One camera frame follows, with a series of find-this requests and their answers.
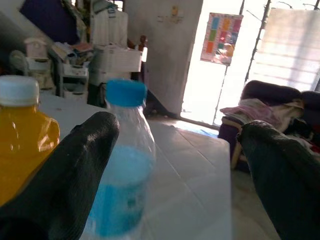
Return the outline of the white hanging shirt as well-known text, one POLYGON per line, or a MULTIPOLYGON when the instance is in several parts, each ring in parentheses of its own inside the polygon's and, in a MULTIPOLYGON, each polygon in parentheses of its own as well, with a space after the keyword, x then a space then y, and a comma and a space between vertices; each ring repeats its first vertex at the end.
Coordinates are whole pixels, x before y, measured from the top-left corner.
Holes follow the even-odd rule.
POLYGON ((126 49, 128 47, 128 21, 126 12, 105 9, 93 17, 92 43, 94 46, 117 45, 126 49))

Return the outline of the cluttered white shelf rack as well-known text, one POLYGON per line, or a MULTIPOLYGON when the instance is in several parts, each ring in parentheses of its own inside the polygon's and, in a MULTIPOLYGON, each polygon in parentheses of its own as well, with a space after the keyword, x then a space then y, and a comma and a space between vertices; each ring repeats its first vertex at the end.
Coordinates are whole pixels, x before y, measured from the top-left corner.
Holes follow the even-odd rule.
POLYGON ((89 69, 87 62, 78 63, 74 50, 52 47, 57 60, 57 94, 59 97, 86 102, 88 97, 89 69))

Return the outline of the pink toy house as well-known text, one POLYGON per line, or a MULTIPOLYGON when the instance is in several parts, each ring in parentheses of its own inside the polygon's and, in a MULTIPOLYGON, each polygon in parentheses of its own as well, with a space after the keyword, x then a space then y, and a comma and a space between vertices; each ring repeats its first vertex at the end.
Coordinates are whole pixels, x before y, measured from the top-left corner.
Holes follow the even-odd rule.
POLYGON ((42 38, 29 37, 24 41, 26 56, 33 59, 48 59, 47 43, 42 38))

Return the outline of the dark blue board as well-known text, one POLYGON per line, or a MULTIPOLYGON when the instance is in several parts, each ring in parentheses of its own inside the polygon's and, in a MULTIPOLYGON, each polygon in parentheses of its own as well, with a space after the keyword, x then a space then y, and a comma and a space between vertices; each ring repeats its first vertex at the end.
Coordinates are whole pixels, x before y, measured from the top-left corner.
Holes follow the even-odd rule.
POLYGON ((19 12, 54 42, 73 45, 80 40, 76 18, 62 0, 25 0, 19 12))

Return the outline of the orange juice bottle white cap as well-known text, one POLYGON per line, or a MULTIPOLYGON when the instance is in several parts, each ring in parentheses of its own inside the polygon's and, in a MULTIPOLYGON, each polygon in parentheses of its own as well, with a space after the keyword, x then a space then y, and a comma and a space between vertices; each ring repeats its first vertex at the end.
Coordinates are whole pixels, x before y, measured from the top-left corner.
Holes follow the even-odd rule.
POLYGON ((60 142, 58 122, 39 111, 29 76, 0 76, 0 207, 12 200, 60 142))

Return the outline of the colourful grid poster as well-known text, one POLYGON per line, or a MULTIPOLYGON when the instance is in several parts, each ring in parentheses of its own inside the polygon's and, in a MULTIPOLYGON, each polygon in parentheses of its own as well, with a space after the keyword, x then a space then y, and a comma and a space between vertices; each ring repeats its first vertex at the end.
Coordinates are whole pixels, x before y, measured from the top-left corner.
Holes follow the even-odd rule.
POLYGON ((209 14, 200 60, 230 66, 243 15, 209 14))

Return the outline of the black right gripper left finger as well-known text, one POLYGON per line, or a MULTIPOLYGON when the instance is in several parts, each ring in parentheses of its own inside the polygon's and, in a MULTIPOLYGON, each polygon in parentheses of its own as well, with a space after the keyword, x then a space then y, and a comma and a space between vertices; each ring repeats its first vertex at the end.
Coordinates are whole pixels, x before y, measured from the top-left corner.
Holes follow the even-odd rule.
POLYGON ((0 240, 79 240, 118 135, 106 111, 74 127, 0 207, 0 240))

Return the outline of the white curtain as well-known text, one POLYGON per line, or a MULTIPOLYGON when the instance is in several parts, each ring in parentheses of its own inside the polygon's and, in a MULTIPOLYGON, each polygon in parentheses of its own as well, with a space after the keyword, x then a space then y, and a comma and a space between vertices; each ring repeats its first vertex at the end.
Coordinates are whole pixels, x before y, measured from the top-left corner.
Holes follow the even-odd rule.
POLYGON ((320 84, 320 10, 272 8, 248 79, 315 91, 320 84))

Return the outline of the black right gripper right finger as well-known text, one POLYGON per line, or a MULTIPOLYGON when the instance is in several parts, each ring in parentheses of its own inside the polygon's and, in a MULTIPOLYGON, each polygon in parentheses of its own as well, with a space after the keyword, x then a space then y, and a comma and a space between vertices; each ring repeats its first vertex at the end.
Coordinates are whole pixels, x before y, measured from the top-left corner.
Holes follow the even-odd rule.
POLYGON ((261 120, 244 124, 237 141, 280 239, 320 240, 320 161, 261 120))

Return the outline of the blue cap water bottle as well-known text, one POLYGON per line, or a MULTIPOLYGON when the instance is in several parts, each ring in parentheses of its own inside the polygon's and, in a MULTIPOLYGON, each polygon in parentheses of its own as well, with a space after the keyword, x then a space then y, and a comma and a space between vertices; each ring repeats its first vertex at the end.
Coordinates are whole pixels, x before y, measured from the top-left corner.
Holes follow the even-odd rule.
POLYGON ((106 82, 105 100, 119 123, 119 135, 104 170, 80 240, 140 240, 147 187, 156 163, 156 146, 143 114, 144 83, 106 82))

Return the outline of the pink cloth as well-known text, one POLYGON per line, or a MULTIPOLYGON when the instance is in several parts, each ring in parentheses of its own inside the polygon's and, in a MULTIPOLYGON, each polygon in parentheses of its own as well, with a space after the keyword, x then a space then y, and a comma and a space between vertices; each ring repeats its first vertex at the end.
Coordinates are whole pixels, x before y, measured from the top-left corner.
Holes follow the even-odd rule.
POLYGON ((238 106, 222 108, 220 112, 244 124, 253 120, 264 121, 284 132, 292 120, 303 116, 304 103, 295 99, 288 103, 269 106, 257 98, 249 98, 241 100, 238 106))

